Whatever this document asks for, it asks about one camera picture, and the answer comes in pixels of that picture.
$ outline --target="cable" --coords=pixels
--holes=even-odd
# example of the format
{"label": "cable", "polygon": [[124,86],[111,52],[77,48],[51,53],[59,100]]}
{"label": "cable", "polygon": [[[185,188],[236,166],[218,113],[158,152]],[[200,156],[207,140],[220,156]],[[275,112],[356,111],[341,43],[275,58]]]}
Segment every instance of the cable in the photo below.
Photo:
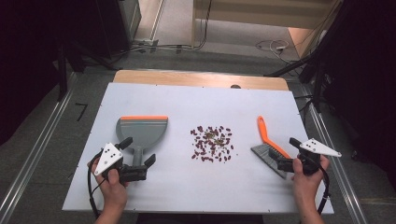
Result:
{"label": "cable", "polygon": [[321,22],[309,33],[309,35],[305,37],[305,39],[304,39],[302,42],[300,42],[300,43],[294,45],[293,47],[296,47],[296,46],[298,46],[298,45],[303,44],[303,43],[305,42],[305,40],[306,40],[309,36],[311,36],[311,35],[314,33],[315,30],[317,30],[317,29],[319,28],[320,25],[322,25],[325,21],[327,21],[327,20],[330,18],[330,15],[331,15],[331,14],[332,14],[332,11],[329,12],[329,14],[326,16],[326,18],[325,18],[323,21],[321,21]]}
{"label": "cable", "polygon": [[329,175],[323,169],[323,167],[319,163],[317,163],[316,161],[313,161],[311,158],[306,157],[306,156],[304,156],[302,154],[300,154],[300,156],[302,157],[303,160],[307,160],[307,161],[311,162],[312,164],[315,164],[320,169],[320,171],[323,173],[323,183],[324,183],[324,186],[325,186],[325,190],[323,192],[323,198],[322,198],[322,200],[320,202],[320,205],[318,207],[318,213],[321,214],[321,212],[323,211],[324,205],[325,205],[325,203],[327,202],[327,200],[329,199],[329,196],[330,196],[330,192],[329,192],[329,190],[330,190],[330,178],[329,178]]}
{"label": "cable", "polygon": [[314,95],[305,95],[305,96],[294,96],[294,99],[306,99],[306,98],[313,98]]}
{"label": "cable", "polygon": [[[265,43],[265,42],[270,42],[269,49],[263,49],[263,48],[262,48],[261,43]],[[279,51],[279,53],[276,53],[275,50],[273,49],[273,46],[272,46],[272,45],[273,45],[274,43],[279,43],[279,42],[284,42],[286,45],[276,47],[276,50]],[[256,49],[259,49],[259,50],[262,50],[262,51],[271,51],[273,54],[275,54],[275,56],[276,56],[278,59],[280,59],[280,60],[282,60],[283,62],[286,63],[285,66],[287,66],[287,65],[290,64],[290,63],[298,62],[298,61],[288,61],[288,60],[286,60],[286,59],[284,59],[284,58],[282,58],[282,57],[280,56],[280,55],[282,54],[282,52],[283,52],[288,46],[289,46],[289,42],[286,41],[286,40],[282,40],[282,39],[278,39],[278,40],[263,40],[263,41],[258,42],[258,43],[255,45]],[[297,74],[297,76],[299,76],[300,73],[299,73],[298,71],[296,71],[296,69],[297,69],[297,68],[293,69],[293,71]],[[290,72],[288,72],[288,74],[289,74],[291,77],[296,77],[295,75],[291,74]]]}
{"label": "cable", "polygon": [[309,105],[313,103],[313,97],[307,97],[307,98],[311,98],[311,99],[309,101],[307,101],[301,109],[299,109],[299,112],[304,111],[304,113],[303,113],[303,125],[304,126],[306,123],[306,114],[308,113]]}
{"label": "cable", "polygon": [[132,51],[139,51],[141,49],[184,49],[184,50],[199,50],[199,49],[201,49],[204,46],[205,42],[206,42],[207,25],[208,25],[208,22],[209,22],[209,16],[210,16],[211,8],[212,8],[212,0],[210,0],[209,6],[208,6],[207,12],[206,12],[204,39],[200,42],[199,46],[194,46],[193,48],[191,48],[190,45],[158,45],[158,46],[150,46],[150,45],[143,44],[143,47],[139,46],[139,47],[130,49],[128,51],[125,51],[122,54],[127,53],[127,52],[132,52]]}
{"label": "cable", "polygon": [[102,182],[100,182],[99,185],[93,189],[92,193],[95,193],[95,191],[103,184],[103,182],[105,182],[105,179],[103,179]]}
{"label": "cable", "polygon": [[98,209],[96,208],[96,204],[95,204],[95,199],[93,198],[93,191],[92,191],[92,185],[91,185],[91,170],[93,167],[93,163],[95,162],[96,159],[98,159],[99,157],[101,157],[103,150],[101,150],[98,154],[96,154],[92,160],[90,161],[90,165],[88,167],[88,193],[90,195],[90,204],[91,204],[91,208],[93,211],[93,214],[95,215],[95,218],[99,218],[100,213],[98,211]]}

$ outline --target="black curtain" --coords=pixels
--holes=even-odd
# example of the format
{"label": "black curtain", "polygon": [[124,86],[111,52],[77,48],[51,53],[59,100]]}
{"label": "black curtain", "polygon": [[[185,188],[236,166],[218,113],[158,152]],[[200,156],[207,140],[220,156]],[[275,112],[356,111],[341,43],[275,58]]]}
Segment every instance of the black curtain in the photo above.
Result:
{"label": "black curtain", "polygon": [[344,4],[352,7],[326,50],[332,83],[324,96],[357,133],[357,151],[385,170],[396,188],[396,3]]}
{"label": "black curtain", "polygon": [[52,64],[56,11],[44,1],[2,1],[0,6],[0,145],[59,81]]}

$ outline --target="person's right hand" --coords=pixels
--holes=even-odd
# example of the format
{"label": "person's right hand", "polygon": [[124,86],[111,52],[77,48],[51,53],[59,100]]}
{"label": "person's right hand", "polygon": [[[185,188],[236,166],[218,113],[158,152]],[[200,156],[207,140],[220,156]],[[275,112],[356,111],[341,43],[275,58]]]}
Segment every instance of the person's right hand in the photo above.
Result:
{"label": "person's right hand", "polygon": [[[320,165],[324,170],[329,166],[329,160],[320,156]],[[323,223],[315,204],[320,181],[323,178],[323,173],[318,170],[312,175],[304,175],[303,164],[300,159],[293,160],[294,177],[293,193],[294,200],[300,212],[302,223]]]}
{"label": "person's right hand", "polygon": [[[92,173],[95,171],[98,162],[99,158],[92,165]],[[95,223],[117,223],[128,200],[126,187],[129,183],[127,182],[125,185],[120,183],[119,172],[116,169],[108,171],[107,176],[108,180],[105,181],[101,175],[95,177],[98,184],[103,182],[99,188],[105,199],[102,214],[96,219]]]}

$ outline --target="gray floor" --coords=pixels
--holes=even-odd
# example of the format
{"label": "gray floor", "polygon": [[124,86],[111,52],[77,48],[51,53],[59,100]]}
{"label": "gray floor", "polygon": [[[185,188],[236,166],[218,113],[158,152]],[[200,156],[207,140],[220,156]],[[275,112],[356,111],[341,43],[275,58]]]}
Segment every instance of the gray floor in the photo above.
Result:
{"label": "gray floor", "polygon": [[[199,46],[205,36],[205,20],[196,20],[194,25],[194,45]],[[164,1],[154,36],[154,39],[159,41],[159,45],[191,45],[191,29],[192,1]],[[209,21],[206,42],[201,51],[278,59],[271,51],[270,45],[272,49],[289,45],[283,50],[282,59],[287,61],[299,59],[288,27],[228,21]]]}
{"label": "gray floor", "polygon": [[[131,52],[125,54],[116,63],[116,66],[124,69],[204,71],[261,76],[275,72],[284,67],[285,63],[274,56],[210,52],[209,50],[182,51],[180,54],[176,54],[173,50],[158,49],[154,53]],[[91,66],[86,69],[84,74],[76,74],[77,81],[73,85],[74,89],[70,100],[51,134],[50,140],[44,147],[45,151],[21,198],[16,203],[8,223],[91,223],[94,221],[91,212],[64,212],[62,206],[105,93],[106,85],[112,81],[114,75],[115,72],[107,71],[102,66]],[[302,84],[297,81],[294,71],[282,77],[288,81],[290,90],[295,96],[304,94]],[[2,158],[0,163],[0,200],[5,199],[10,184],[34,148],[37,138],[56,106],[57,94],[58,88],[55,88],[26,118],[12,138],[0,146],[0,158]],[[78,121],[78,117],[82,108],[76,103],[88,105],[80,121]],[[301,108],[305,101],[296,100],[296,103]],[[360,199],[368,222],[394,223],[396,193],[389,184],[386,174],[370,162],[350,159],[353,148],[343,122],[333,115],[325,104],[322,104],[321,108],[333,144],[344,155],[341,159],[342,163]],[[309,137],[318,139],[317,128],[309,116],[306,117],[305,128]],[[324,216],[324,218],[327,223],[353,223],[332,169],[329,174],[335,214]],[[126,213],[120,223],[134,223],[135,218],[135,214]],[[270,224],[298,222],[296,215],[265,215],[263,219],[264,223]]]}

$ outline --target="dustpan handle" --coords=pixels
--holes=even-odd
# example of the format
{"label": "dustpan handle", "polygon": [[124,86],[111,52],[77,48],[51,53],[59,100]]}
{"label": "dustpan handle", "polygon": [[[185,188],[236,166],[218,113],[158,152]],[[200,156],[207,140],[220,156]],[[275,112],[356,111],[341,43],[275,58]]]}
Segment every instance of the dustpan handle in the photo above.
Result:
{"label": "dustpan handle", "polygon": [[257,121],[259,123],[259,130],[260,130],[260,136],[262,137],[262,141],[271,147],[275,148],[280,154],[282,154],[286,159],[291,159],[289,154],[283,150],[280,146],[278,146],[275,142],[271,141],[268,137],[267,133],[267,127],[265,125],[264,118],[262,116],[259,116],[257,118]]}
{"label": "dustpan handle", "polygon": [[132,161],[132,166],[142,165],[143,148],[134,148],[134,160]]}

